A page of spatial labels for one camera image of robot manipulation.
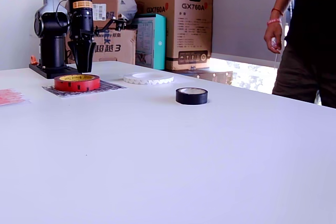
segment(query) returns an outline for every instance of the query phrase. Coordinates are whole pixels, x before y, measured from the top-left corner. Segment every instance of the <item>cardboard box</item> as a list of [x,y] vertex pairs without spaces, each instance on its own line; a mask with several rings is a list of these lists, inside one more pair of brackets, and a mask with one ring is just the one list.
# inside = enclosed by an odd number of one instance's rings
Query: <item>cardboard box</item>
[[166,68],[206,68],[212,49],[213,0],[135,0],[139,13],[167,18]]
[[184,76],[190,76],[202,80],[214,81],[226,85],[232,85],[233,81],[233,71],[218,72],[210,69],[194,69],[194,70],[179,70],[169,72],[181,74]]
[[135,64],[164,70],[166,18],[159,14],[141,14],[135,17],[131,26],[138,31]]
[[110,19],[118,16],[118,0],[92,0],[92,3],[95,27],[103,28]]
[[[68,46],[69,34],[66,38],[66,51],[69,63],[75,63],[75,59]],[[93,62],[120,61],[135,64],[135,44],[137,40],[136,30],[107,30],[94,38],[97,43]]]

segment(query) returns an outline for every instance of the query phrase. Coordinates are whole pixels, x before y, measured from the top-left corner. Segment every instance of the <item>person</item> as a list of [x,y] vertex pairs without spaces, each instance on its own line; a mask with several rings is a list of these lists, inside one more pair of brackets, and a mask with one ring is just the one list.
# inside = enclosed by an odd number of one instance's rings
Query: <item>person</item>
[[[291,0],[276,0],[265,33],[268,49],[282,49],[281,17]],[[273,94],[336,108],[336,0],[296,0]]]

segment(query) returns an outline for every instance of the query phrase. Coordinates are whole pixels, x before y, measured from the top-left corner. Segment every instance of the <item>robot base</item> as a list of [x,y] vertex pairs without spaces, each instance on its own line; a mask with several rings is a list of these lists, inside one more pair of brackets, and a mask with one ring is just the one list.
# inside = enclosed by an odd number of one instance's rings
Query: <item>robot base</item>
[[78,71],[76,68],[72,67],[62,67],[62,68],[54,68],[54,69],[43,69],[42,67],[39,67],[38,65],[32,65],[29,64],[29,68],[33,69],[35,72],[43,76],[47,79],[54,79],[58,76],[66,76],[68,74],[78,74]]

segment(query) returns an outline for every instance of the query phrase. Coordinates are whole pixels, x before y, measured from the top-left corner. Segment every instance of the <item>man's arm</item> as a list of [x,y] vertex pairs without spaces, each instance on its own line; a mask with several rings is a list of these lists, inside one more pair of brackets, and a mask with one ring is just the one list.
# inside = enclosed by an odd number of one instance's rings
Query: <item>man's arm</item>
[[[270,19],[281,18],[282,17],[281,12],[285,13],[290,1],[291,0],[276,0],[275,5],[274,5],[274,8],[276,10],[272,11]],[[277,40],[277,44],[276,46],[273,47],[272,38],[274,37]],[[267,27],[264,39],[267,43],[268,49],[274,52],[275,54],[279,54],[282,48],[281,37],[282,37],[282,24],[281,23],[269,24]]]

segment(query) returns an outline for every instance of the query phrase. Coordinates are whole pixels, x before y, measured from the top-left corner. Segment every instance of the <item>black tape roll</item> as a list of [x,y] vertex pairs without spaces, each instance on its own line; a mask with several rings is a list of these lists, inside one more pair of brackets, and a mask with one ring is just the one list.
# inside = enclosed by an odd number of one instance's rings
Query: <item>black tape roll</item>
[[208,91],[198,88],[182,88],[176,91],[176,101],[185,105],[201,105],[208,102]]

